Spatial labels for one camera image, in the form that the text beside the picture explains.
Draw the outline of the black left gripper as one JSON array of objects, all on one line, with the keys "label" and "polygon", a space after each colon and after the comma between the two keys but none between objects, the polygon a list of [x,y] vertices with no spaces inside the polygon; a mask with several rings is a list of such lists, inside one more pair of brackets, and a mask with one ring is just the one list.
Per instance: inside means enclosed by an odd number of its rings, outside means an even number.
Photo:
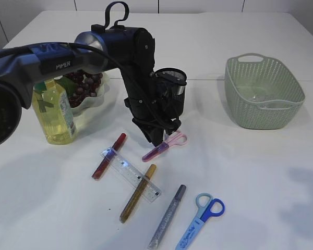
[{"label": "black left gripper", "polygon": [[133,123],[146,135],[154,146],[163,142],[163,136],[172,135],[181,126],[179,117],[171,119],[162,109],[157,97],[155,72],[142,70],[121,71],[127,98],[125,105],[129,108]]}]

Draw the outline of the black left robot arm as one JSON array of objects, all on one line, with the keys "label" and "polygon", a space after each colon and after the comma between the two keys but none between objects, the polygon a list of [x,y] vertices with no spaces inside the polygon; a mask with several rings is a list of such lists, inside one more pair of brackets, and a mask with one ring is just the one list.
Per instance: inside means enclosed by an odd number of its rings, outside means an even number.
[{"label": "black left robot arm", "polygon": [[46,42],[0,50],[0,144],[16,130],[31,106],[35,84],[83,70],[98,74],[119,69],[133,123],[153,145],[180,127],[186,75],[154,69],[155,40],[144,28],[95,24],[73,43]]}]

